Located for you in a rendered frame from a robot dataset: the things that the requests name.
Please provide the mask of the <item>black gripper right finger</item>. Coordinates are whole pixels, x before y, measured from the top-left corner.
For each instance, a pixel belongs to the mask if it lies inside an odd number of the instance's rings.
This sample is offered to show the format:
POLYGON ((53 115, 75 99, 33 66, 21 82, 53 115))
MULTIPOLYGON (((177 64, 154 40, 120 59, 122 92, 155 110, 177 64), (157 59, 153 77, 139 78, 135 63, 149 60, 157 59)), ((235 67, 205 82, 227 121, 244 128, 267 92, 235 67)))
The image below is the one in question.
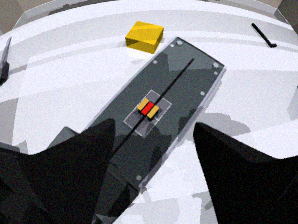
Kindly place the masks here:
POLYGON ((259 224, 298 181, 298 155, 275 159, 202 121, 193 137, 218 224, 259 224))

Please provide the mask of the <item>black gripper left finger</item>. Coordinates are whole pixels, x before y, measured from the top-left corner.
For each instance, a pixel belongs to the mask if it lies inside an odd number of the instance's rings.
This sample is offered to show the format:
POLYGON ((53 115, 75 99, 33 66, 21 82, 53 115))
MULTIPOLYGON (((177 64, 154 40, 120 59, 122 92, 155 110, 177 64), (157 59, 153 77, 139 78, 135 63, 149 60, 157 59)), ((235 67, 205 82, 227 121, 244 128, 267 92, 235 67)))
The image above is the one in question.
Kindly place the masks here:
POLYGON ((0 186, 27 197, 49 224, 92 224, 114 133, 106 119, 36 155, 0 148, 0 186))

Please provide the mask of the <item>yellow block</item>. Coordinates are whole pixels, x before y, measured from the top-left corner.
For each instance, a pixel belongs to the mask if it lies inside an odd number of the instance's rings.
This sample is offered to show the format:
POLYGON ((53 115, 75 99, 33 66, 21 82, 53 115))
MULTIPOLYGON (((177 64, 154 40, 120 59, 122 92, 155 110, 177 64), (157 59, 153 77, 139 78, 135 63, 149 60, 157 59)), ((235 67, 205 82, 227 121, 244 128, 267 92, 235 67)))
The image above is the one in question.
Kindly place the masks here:
POLYGON ((164 27, 157 26, 157 24, 136 22, 125 36, 126 47, 154 55, 161 43, 162 36, 164 36, 164 27))

